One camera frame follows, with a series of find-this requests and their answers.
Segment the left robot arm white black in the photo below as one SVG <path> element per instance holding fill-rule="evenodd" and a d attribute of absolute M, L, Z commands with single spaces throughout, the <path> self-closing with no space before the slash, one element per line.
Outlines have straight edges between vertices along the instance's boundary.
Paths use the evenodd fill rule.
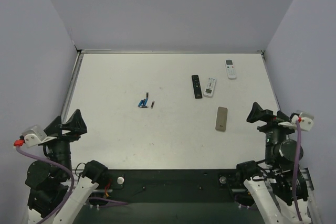
<path fill-rule="evenodd" d="M 36 157 L 27 171 L 28 223 L 73 223 L 92 192 L 106 185 L 108 169 L 97 161 L 87 162 L 75 181 L 70 143 L 86 133 L 79 109 L 66 122 L 57 116 L 45 129 L 34 125 L 22 133 L 27 147 L 42 146 L 45 155 Z"/>

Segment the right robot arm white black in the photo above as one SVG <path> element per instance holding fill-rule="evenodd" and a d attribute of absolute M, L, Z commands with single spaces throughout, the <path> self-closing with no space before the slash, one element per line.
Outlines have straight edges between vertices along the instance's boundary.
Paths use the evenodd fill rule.
<path fill-rule="evenodd" d="M 309 132 L 314 117 L 297 111 L 287 116 L 282 111 L 263 109 L 254 102 L 246 119 L 264 125 L 265 158 L 260 162 L 237 164 L 237 179 L 252 197 L 264 223 L 311 223 L 308 214 L 309 192 L 299 169 L 303 158 L 302 133 Z"/>

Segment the beige white remote control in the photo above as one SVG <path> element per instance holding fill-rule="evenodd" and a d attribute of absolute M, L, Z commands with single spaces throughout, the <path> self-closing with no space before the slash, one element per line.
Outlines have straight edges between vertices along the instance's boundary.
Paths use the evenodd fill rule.
<path fill-rule="evenodd" d="M 227 115 L 228 115 L 228 109 L 219 106 L 217 109 L 215 130 L 220 132 L 226 131 Z"/>

